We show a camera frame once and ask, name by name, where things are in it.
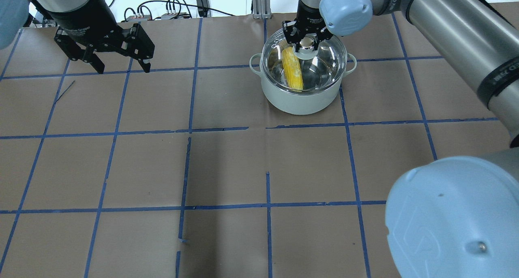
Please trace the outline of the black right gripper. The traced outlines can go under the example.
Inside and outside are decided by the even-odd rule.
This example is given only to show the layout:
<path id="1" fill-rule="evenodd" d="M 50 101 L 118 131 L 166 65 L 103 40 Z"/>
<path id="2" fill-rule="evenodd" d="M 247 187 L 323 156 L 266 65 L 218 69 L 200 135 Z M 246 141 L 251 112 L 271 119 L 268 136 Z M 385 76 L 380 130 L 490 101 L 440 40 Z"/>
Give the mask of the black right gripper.
<path id="1" fill-rule="evenodd" d="M 322 41 L 330 40 L 333 37 L 320 14 L 318 0 L 298 0 L 295 20 L 283 21 L 282 31 L 285 40 L 293 47 L 296 54 L 300 54 L 300 51 L 302 51 L 301 41 L 307 35 L 315 35 L 313 40 L 314 51 L 317 51 Z"/>

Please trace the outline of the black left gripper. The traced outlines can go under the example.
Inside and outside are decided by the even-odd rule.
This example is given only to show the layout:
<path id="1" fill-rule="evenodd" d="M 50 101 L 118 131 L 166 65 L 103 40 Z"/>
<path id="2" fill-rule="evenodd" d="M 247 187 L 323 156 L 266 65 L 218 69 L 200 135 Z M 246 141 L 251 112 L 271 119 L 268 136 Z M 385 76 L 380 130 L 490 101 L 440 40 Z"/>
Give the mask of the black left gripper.
<path id="1" fill-rule="evenodd" d="M 45 10 L 58 24 L 54 41 L 70 60 L 104 74 L 98 53 L 116 52 L 137 60 L 150 73 L 154 43 L 136 23 L 127 29 L 118 25 L 105 0 L 45 0 Z"/>

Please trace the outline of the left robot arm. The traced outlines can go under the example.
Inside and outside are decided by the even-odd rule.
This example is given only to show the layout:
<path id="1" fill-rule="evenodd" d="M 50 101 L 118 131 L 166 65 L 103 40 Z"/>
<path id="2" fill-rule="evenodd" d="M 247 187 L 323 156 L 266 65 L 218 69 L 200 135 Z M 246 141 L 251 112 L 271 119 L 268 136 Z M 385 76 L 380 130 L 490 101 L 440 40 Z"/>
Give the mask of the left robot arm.
<path id="1" fill-rule="evenodd" d="M 141 25 L 123 29 L 105 0 L 1 0 L 0 45 L 6 48 L 36 2 L 58 24 L 54 41 L 72 61 L 90 64 L 99 73 L 105 65 L 98 53 L 116 52 L 137 60 L 145 73 L 151 68 L 154 43 Z"/>

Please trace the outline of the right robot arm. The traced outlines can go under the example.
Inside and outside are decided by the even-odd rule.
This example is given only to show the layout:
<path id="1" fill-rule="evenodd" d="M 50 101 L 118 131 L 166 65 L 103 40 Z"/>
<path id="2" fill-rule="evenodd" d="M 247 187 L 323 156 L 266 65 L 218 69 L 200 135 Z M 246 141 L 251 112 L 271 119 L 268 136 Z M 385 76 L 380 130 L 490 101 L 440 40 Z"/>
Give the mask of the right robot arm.
<path id="1" fill-rule="evenodd" d="M 506 129 L 401 13 L 342 38 L 359 62 L 329 108 L 269 112 L 275 278 L 398 278 L 385 202 L 403 173 L 508 147 Z"/>

